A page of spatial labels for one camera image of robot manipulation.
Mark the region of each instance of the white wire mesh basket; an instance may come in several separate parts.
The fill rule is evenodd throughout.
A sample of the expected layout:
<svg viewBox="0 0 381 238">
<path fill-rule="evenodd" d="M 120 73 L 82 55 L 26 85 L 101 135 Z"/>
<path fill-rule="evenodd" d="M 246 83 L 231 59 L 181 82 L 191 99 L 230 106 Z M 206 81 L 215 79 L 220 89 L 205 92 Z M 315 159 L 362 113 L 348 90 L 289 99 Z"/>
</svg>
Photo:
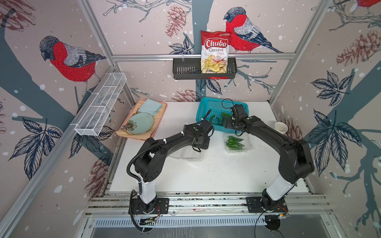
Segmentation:
<svg viewBox="0 0 381 238">
<path fill-rule="evenodd" d="M 124 73 L 111 73 L 97 93 L 93 102 L 75 127 L 81 136 L 98 136 L 114 106 L 123 85 L 126 83 Z"/>
</svg>

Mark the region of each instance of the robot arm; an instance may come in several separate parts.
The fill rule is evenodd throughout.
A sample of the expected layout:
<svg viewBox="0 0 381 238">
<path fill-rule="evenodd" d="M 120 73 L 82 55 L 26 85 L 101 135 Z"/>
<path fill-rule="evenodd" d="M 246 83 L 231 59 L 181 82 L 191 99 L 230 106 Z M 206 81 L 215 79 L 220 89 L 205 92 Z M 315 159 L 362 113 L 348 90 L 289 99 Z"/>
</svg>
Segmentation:
<svg viewBox="0 0 381 238">
<path fill-rule="evenodd" d="M 260 118 L 248 117 L 242 105 L 231 107 L 233 118 L 225 121 L 225 128 L 247 132 L 257 136 L 270 145 L 278 154 L 279 175 L 275 181 L 262 192 L 262 206 L 273 210 L 295 183 L 314 171 L 308 143 L 295 141 L 267 126 Z"/>
</svg>

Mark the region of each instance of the mounting plate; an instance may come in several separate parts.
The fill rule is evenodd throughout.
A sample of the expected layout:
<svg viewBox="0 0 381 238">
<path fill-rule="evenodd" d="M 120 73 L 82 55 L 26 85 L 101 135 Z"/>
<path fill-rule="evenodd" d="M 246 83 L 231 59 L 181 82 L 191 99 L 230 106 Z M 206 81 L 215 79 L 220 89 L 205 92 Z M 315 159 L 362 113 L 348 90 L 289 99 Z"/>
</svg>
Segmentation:
<svg viewBox="0 0 381 238">
<path fill-rule="evenodd" d="M 156 205 L 160 207 L 161 214 L 168 214 L 169 198 L 157 198 Z M 137 198 L 132 199 L 132 207 L 134 208 L 134 211 L 132 212 L 134 215 L 159 214 L 159 210 L 157 208 L 154 208 L 154 211 L 150 214 L 144 213 L 142 210 L 140 210 L 139 201 Z"/>
<path fill-rule="evenodd" d="M 262 197 L 246 197 L 246 204 L 248 205 L 249 213 L 262 213 L 263 207 L 261 203 Z M 286 205 L 286 202 L 284 198 L 280 201 L 279 206 L 276 209 L 274 209 L 273 212 L 279 212 L 279 213 L 285 213 L 285 210 L 288 212 L 288 208 Z"/>
</svg>

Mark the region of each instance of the chip bag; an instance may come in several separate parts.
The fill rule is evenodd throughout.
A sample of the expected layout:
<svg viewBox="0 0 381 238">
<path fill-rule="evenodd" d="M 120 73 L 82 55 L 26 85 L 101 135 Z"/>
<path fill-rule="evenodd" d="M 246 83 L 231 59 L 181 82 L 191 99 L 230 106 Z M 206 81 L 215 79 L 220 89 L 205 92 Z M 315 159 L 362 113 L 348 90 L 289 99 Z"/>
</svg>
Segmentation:
<svg viewBox="0 0 381 238">
<path fill-rule="evenodd" d="M 201 72 L 227 73 L 230 32 L 201 31 Z"/>
</svg>

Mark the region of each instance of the light blue plate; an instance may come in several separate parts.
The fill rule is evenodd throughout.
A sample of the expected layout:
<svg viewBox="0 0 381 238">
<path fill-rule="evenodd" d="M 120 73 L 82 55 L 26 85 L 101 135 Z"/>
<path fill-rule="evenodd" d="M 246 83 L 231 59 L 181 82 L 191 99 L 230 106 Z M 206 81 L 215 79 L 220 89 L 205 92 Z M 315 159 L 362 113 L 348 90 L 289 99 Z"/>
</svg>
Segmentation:
<svg viewBox="0 0 381 238">
<path fill-rule="evenodd" d="M 151 129 L 154 117 L 149 113 L 138 113 L 133 115 L 126 124 L 126 129 L 132 134 L 143 134 Z"/>
</svg>

